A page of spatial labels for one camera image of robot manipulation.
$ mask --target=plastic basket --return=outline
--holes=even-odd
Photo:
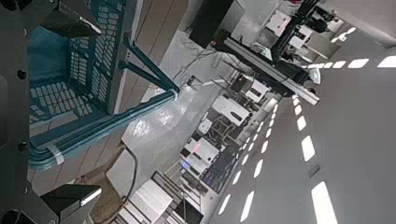
[[[76,119],[31,138],[31,169],[47,170],[60,164],[177,97],[178,87],[131,44],[131,34],[127,31],[132,27],[135,4],[123,0],[88,1],[87,6],[102,32],[99,36],[64,38],[44,28],[38,28],[32,35],[28,48],[31,128],[68,114]],[[125,62],[127,50],[154,75]],[[123,69],[134,71],[165,92],[123,114],[113,115]]]

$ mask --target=ceiling light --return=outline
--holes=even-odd
[[[262,153],[264,153],[268,148],[268,140],[264,142],[264,144],[262,144]]]
[[[307,136],[302,142],[304,160],[309,161],[315,155],[314,144],[312,144],[311,136]]]
[[[332,66],[332,68],[342,68],[342,67],[344,67],[344,64],[346,64],[346,61],[340,61],[340,62],[335,63]]]
[[[332,63],[326,63],[323,67],[324,68],[331,68],[332,67]]]
[[[297,126],[298,131],[302,131],[306,127],[306,121],[304,116],[301,116],[299,119],[297,119]]]
[[[330,200],[329,191],[325,182],[316,185],[312,191],[312,199],[314,202],[315,215],[318,224],[337,224],[332,201]]]
[[[297,105],[298,103],[300,103],[299,99],[293,100],[293,104],[294,104],[294,105]]]
[[[265,137],[268,138],[269,136],[271,136],[271,132],[272,132],[272,129],[268,129],[267,135],[265,135]]]
[[[396,67],[396,56],[388,56],[385,58],[379,65],[378,67],[384,68],[384,67]]]
[[[294,109],[294,113],[296,115],[299,115],[303,110],[301,109],[300,105],[297,105],[296,108]]]
[[[85,204],[87,204],[88,202],[92,201],[94,198],[99,196],[101,193],[102,193],[102,189],[98,189],[96,192],[92,193],[91,195],[89,195],[85,199],[81,200],[80,206],[81,207],[84,206]]]
[[[348,68],[362,68],[369,62],[369,59],[357,59],[352,61],[347,67]]]
[[[261,171],[262,171],[262,160],[260,160],[259,162],[257,162],[256,170],[254,171],[254,176],[253,176],[253,178],[256,178],[257,176],[259,176]]]
[[[253,149],[253,147],[254,147],[254,143],[251,143],[250,147],[248,147],[248,151],[251,151],[251,149]]]
[[[204,121],[204,120],[206,119],[206,117],[207,117],[208,114],[209,114],[209,112],[206,112],[206,113],[205,113],[204,117],[202,118],[202,121]]]
[[[242,211],[241,222],[248,218],[248,213],[250,212],[250,206],[253,202],[254,191],[251,191],[247,196],[247,201],[245,202],[244,210]]]
[[[248,161],[248,154],[245,156],[244,160],[242,161],[242,165],[245,165]]]
[[[350,35],[350,34],[352,34],[355,31],[356,31],[356,27],[352,27],[348,31],[346,31],[346,33]]]
[[[221,208],[220,208],[220,210],[219,210],[219,215],[221,215],[221,214],[224,212],[225,207],[227,206],[228,201],[230,201],[230,198],[231,198],[231,194],[229,194],[229,195],[227,195],[227,197],[225,197],[224,202],[223,202],[223,204],[221,205]]]
[[[236,173],[235,177],[233,178],[233,185],[235,185],[238,182],[239,176],[241,176],[242,171],[238,171]]]
[[[273,110],[274,106],[277,105],[278,101],[274,98],[272,98],[270,100],[270,102],[268,102],[268,104],[265,106],[264,110],[268,113],[271,112],[271,110]]]

